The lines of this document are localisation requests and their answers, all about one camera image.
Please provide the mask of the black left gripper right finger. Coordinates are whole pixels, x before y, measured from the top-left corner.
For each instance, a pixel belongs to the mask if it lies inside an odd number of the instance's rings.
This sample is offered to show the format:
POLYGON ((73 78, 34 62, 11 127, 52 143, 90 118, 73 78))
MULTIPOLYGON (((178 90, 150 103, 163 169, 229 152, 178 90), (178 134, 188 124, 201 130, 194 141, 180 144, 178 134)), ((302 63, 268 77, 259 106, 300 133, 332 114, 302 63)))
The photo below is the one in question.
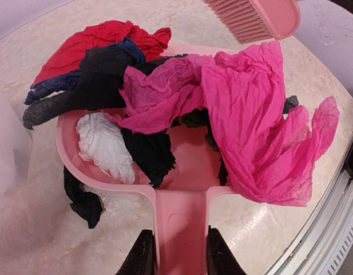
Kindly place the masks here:
POLYGON ((217 228, 208 227, 208 275, 246 275, 217 228))

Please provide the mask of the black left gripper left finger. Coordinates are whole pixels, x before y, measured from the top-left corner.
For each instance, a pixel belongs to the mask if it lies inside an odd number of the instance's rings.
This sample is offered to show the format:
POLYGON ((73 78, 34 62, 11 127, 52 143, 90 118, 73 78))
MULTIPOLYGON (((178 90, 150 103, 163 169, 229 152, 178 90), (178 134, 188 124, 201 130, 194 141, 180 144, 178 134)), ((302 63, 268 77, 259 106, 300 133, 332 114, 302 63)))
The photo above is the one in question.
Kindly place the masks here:
POLYGON ((144 229, 138 235, 116 275, 154 275, 155 256, 153 232, 144 229))

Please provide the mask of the pink plastic dustpan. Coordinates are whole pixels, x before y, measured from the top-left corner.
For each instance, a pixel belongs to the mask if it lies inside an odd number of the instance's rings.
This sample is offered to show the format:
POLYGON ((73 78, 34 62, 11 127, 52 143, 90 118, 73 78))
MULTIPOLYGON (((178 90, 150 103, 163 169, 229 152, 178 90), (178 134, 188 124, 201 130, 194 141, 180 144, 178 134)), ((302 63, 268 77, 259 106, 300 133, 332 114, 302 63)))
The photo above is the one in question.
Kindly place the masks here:
POLYGON ((155 274, 208 274, 209 207, 232 189, 217 179, 220 162, 202 140, 205 131, 184 126, 169 131, 176 168, 155 189, 140 170, 134 184, 122 184, 78 156, 76 125, 84 114, 73 111, 58 118, 57 149, 66 168, 87 187, 149 199, 154 213, 155 274))

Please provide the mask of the pink hand brush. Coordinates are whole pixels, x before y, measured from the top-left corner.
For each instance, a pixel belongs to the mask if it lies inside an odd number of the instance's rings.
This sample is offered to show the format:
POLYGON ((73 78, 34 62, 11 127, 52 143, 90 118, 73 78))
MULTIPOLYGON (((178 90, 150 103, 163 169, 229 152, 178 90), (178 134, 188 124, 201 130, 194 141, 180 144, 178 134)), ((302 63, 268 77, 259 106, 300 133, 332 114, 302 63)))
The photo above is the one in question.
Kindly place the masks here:
POLYGON ((292 0, 208 0, 205 3, 240 44, 294 35, 300 9, 292 0))

